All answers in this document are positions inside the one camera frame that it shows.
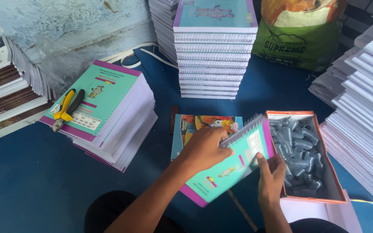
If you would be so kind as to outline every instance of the green sack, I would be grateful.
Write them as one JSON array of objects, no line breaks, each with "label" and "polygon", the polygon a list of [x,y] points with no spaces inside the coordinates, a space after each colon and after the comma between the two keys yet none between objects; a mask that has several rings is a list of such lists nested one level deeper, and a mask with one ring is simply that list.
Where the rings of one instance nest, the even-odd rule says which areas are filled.
[{"label": "green sack", "polygon": [[252,53],[286,66],[323,72],[339,43],[337,21],[307,27],[276,27],[261,20]]}]

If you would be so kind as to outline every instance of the wire cutter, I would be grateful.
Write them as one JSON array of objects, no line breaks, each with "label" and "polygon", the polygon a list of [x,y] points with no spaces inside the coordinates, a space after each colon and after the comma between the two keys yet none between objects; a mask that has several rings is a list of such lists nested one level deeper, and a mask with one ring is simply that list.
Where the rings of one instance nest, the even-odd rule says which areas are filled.
[{"label": "wire cutter", "polygon": [[57,132],[63,127],[64,121],[71,121],[73,120],[73,112],[80,106],[82,103],[85,91],[80,89],[79,93],[77,94],[76,98],[70,104],[71,99],[73,98],[74,94],[76,93],[76,89],[69,90],[61,100],[60,109],[58,112],[53,114],[55,119],[55,123],[53,125],[53,131]]}]

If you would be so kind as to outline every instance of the blue floor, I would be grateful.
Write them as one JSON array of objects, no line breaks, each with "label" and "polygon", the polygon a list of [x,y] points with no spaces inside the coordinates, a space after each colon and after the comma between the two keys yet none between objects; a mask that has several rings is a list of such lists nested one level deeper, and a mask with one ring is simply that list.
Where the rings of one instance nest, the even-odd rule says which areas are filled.
[{"label": "blue floor", "polygon": [[[0,232],[82,232],[87,207],[99,195],[121,189],[141,194],[169,165],[172,136],[170,106],[182,114],[242,116],[266,110],[313,110],[319,122],[333,112],[309,91],[310,72],[252,56],[237,99],[180,98],[177,70],[135,50],[156,99],[159,119],[125,173],[104,165],[72,146],[71,140],[35,123],[0,139]],[[373,201],[337,161],[331,158],[350,198]],[[254,223],[263,227],[257,204],[258,172],[232,188]],[[363,232],[373,232],[373,206],[354,203]],[[189,232],[251,232],[228,194],[201,209],[178,193],[165,214]]]}]

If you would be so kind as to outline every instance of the cartoon children illustration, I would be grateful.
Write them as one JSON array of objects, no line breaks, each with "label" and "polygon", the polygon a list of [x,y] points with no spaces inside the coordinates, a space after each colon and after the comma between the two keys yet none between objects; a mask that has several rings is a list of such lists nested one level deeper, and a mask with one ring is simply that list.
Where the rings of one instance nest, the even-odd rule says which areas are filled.
[{"label": "cartoon children illustration", "polygon": [[97,92],[98,89],[100,89],[100,86],[97,86],[94,89],[92,88],[92,92],[90,93],[90,95],[88,95],[88,97],[92,97]]},{"label": "cartoon children illustration", "polygon": [[230,167],[227,170],[223,171],[221,174],[219,174],[218,177],[223,178],[225,176],[228,176],[234,170],[235,170],[235,166]]},{"label": "cartoon children illustration", "polygon": [[92,99],[94,99],[99,93],[103,92],[104,86],[101,86],[99,89],[96,90],[95,94],[92,96]]},{"label": "cartoon children illustration", "polygon": [[220,8],[221,5],[217,5],[215,6],[214,8],[199,8],[197,7],[196,8],[196,16],[205,16],[205,17],[211,17],[211,18],[217,18],[218,20],[221,21],[221,18],[223,17],[230,17],[230,18],[233,18],[234,17],[234,14],[233,13],[229,13],[229,12],[232,12],[231,9],[221,9]]}]

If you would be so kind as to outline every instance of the pliers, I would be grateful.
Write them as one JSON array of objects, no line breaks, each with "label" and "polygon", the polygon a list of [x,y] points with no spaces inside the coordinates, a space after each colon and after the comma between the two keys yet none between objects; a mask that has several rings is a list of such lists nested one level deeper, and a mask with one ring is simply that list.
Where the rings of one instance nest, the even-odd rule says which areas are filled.
[{"label": "pliers", "polygon": [[61,100],[59,111],[53,114],[53,117],[55,119],[55,123],[53,125],[54,132],[59,131],[61,127],[63,127],[64,121],[73,120],[72,114],[82,103],[84,96],[85,96],[85,91],[83,89],[80,89],[76,98],[70,104],[70,101],[73,98],[75,93],[76,93],[76,89],[69,90],[64,95],[63,99]]}]

